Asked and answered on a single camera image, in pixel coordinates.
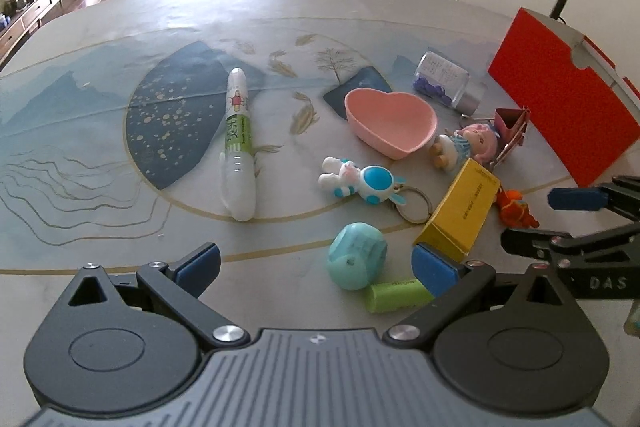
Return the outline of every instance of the green cylinder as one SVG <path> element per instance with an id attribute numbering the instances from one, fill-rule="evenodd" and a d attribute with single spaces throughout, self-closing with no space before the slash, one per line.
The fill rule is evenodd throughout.
<path id="1" fill-rule="evenodd" d="M 365 306 L 370 313 L 385 313 L 424 306 L 434 299 L 420 281 L 390 282 L 372 284 L 365 290 Z"/>

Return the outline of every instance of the yellow box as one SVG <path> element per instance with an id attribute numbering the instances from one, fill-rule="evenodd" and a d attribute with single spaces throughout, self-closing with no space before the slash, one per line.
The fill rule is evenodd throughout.
<path id="1" fill-rule="evenodd" d="M 415 242 L 460 263 L 474 245 L 499 188 L 498 178 L 468 159 Z"/>

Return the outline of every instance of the pink heart-shaped bowl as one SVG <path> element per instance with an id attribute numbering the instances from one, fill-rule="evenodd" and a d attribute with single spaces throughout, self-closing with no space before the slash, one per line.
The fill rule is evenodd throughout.
<path id="1" fill-rule="evenodd" d="M 392 160 L 427 145 L 438 126 L 431 105 L 408 92 L 360 87 L 347 94 L 344 107 L 355 135 Z"/>

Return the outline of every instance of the pink-haired doll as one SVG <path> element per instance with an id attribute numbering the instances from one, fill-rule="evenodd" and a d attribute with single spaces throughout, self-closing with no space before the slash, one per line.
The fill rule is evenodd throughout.
<path id="1" fill-rule="evenodd" d="M 484 123 L 474 123 L 452 135 L 441 134 L 429 149 L 433 164 L 447 172 L 460 169 L 467 158 L 480 165 L 489 163 L 498 150 L 495 131 Z"/>

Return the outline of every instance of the orange figurine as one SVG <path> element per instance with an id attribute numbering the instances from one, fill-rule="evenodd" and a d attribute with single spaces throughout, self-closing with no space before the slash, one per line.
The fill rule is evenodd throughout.
<path id="1" fill-rule="evenodd" d="M 495 204 L 500 208 L 500 220 L 507 227 L 536 229 L 540 223 L 529 214 L 529 205 L 522 198 L 523 195 L 517 190 L 504 190 L 500 187 L 495 197 Z"/>

